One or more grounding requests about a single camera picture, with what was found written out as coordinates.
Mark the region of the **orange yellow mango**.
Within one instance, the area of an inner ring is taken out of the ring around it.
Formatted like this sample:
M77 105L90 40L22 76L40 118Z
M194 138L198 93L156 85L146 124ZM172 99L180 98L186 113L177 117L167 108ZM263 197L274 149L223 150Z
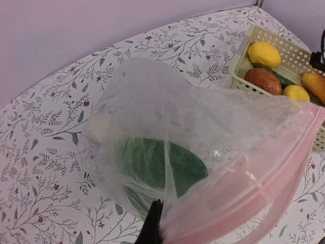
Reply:
M315 73L306 73L302 77L304 88L311 92L324 105L324 77Z

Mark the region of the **brown potato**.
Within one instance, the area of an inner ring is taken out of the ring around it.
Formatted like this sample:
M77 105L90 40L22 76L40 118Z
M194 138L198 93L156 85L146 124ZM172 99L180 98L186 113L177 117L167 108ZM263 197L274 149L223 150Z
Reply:
M244 79L274 96L282 95L280 80L263 68L250 69L246 72Z

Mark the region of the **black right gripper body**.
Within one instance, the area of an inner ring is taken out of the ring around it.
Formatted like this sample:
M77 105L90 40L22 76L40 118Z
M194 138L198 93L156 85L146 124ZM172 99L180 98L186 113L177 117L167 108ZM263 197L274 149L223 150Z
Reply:
M309 64L311 65L312 68L317 70L325 70L324 38L325 38L325 30L322 32L322 36L321 36L320 51L312 52L310 56Z

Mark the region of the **yellow round lemon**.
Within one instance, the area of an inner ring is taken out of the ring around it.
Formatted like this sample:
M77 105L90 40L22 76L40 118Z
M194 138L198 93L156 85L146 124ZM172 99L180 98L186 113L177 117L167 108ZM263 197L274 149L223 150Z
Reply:
M283 91L282 91L282 95L292 98L292 99L296 99L296 100L300 100L300 101L305 101L305 102L310 102L310 97L309 94L307 93L307 91L302 88L301 86L298 85L289 85L287 86Z

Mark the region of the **green white bok choy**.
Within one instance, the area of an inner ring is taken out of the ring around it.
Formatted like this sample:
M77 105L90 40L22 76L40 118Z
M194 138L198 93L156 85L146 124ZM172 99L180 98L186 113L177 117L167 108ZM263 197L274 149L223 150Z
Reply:
M208 176L204 162L191 151L172 142L168 156L177 197ZM165 192L165 143L152 138L127 138L116 145L115 165L119 185L131 205L129 212L145 219L150 205Z

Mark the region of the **clear zip top bag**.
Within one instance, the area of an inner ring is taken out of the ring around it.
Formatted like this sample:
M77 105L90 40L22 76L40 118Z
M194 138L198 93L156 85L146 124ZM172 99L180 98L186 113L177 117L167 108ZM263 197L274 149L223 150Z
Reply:
M284 96L192 85L175 68L132 57L79 140L95 185L145 223L144 243L211 243L268 207L240 243L257 243L286 211L324 108Z

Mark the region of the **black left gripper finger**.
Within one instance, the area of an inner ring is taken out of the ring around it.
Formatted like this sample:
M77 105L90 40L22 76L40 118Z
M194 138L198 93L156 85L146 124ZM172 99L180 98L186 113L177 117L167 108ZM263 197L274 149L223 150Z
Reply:
M163 239L159 230L162 210L163 203L160 199L151 203L140 234L134 244L162 244Z

